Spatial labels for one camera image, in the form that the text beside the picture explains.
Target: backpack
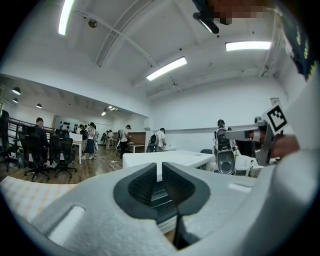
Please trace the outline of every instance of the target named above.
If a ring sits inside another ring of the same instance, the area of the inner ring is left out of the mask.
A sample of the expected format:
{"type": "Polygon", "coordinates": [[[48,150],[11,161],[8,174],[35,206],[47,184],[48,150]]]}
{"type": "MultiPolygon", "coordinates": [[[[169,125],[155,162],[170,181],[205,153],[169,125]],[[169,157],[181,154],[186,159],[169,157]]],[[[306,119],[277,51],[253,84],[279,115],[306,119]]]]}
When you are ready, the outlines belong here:
{"type": "Polygon", "coordinates": [[[158,136],[154,133],[149,140],[149,145],[156,145],[158,141],[158,136]]]}

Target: hand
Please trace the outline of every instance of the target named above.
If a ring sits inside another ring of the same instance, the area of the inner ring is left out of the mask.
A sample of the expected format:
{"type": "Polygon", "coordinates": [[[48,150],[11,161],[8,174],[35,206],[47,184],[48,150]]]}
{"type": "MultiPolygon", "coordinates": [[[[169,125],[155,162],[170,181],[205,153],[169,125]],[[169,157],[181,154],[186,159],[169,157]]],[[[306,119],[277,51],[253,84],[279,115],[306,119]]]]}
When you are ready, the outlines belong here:
{"type": "MultiPolygon", "coordinates": [[[[261,131],[260,143],[265,141],[266,132],[261,131]]],[[[277,134],[271,149],[271,158],[284,158],[300,149],[295,135],[277,134]]]]}

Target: blurred object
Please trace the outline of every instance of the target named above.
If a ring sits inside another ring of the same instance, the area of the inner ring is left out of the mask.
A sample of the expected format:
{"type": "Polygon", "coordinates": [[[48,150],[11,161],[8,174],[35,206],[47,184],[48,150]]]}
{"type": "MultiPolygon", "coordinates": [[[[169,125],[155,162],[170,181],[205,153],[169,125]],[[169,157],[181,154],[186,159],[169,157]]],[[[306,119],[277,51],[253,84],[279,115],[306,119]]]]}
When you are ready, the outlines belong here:
{"type": "Polygon", "coordinates": [[[93,29],[98,26],[98,22],[97,22],[94,18],[91,18],[91,19],[89,20],[88,24],[89,24],[89,26],[90,26],[91,28],[93,28],[93,29]]]}

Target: white wall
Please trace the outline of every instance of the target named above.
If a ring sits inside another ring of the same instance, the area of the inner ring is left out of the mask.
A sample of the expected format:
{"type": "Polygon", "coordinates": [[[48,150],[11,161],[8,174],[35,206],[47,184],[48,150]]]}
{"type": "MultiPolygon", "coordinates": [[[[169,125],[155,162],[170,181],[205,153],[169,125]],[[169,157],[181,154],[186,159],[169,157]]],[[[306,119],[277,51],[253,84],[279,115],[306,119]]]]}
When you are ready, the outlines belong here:
{"type": "Polygon", "coordinates": [[[37,118],[43,119],[43,125],[45,127],[52,127],[55,113],[42,110],[36,107],[30,107],[25,105],[17,105],[13,114],[10,114],[11,118],[18,119],[20,121],[35,124],[37,118]]]}
{"type": "MultiPolygon", "coordinates": [[[[83,95],[144,116],[150,114],[145,93],[107,67],[98,67],[89,56],[73,49],[71,36],[58,34],[61,9],[38,8],[12,40],[0,73],[83,95]]],[[[85,22],[72,15],[78,22],[85,22]]]]}
{"type": "Polygon", "coordinates": [[[9,103],[3,98],[0,98],[0,102],[2,103],[2,109],[9,113],[9,116],[14,115],[16,111],[16,106],[12,103],[9,103]]]}
{"type": "Polygon", "coordinates": [[[274,79],[224,81],[160,99],[153,104],[146,143],[163,127],[166,143],[177,150],[212,149],[219,119],[238,129],[252,125],[256,116],[271,108],[270,98],[287,106],[286,93],[274,79]]]}
{"type": "Polygon", "coordinates": [[[112,131],[116,133],[118,130],[122,129],[126,125],[131,126],[131,133],[141,133],[145,132],[144,123],[145,116],[138,114],[128,114],[127,116],[115,117],[113,123],[112,131]]]}

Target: white ceiling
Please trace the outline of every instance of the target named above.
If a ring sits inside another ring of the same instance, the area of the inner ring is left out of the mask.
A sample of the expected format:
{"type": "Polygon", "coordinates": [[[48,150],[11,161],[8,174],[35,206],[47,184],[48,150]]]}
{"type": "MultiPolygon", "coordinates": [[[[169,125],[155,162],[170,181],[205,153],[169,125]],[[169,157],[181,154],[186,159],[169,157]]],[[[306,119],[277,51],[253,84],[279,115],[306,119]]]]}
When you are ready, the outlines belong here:
{"type": "MultiPolygon", "coordinates": [[[[63,2],[49,0],[45,7],[61,8],[63,2]]],[[[76,0],[66,37],[74,50],[87,55],[102,69],[117,71],[151,100],[208,83],[258,76],[268,51],[226,52],[225,43],[271,41],[274,13],[234,19],[228,26],[218,23],[220,33],[216,35],[193,19],[197,11],[192,0],[76,0]],[[98,21],[96,28],[89,27],[90,18],[98,21]],[[153,81],[146,79],[182,56],[187,65],[153,81]]],[[[276,58],[278,38],[273,39],[270,53],[276,58]]],[[[276,72],[273,69],[267,75],[276,72]]]]}
{"type": "MultiPolygon", "coordinates": [[[[109,106],[107,103],[98,100],[18,77],[0,75],[0,85],[4,87],[1,97],[6,101],[12,102],[14,98],[18,98],[20,104],[30,107],[35,107],[38,103],[44,107],[47,102],[50,102],[49,108],[52,108],[54,112],[54,105],[64,105],[76,107],[79,112],[90,110],[93,115],[99,117],[104,109],[109,106]],[[21,96],[17,96],[12,92],[14,87],[20,88],[21,96]]],[[[129,114],[128,111],[118,108],[116,111],[108,111],[105,117],[115,118],[129,114]]]]}

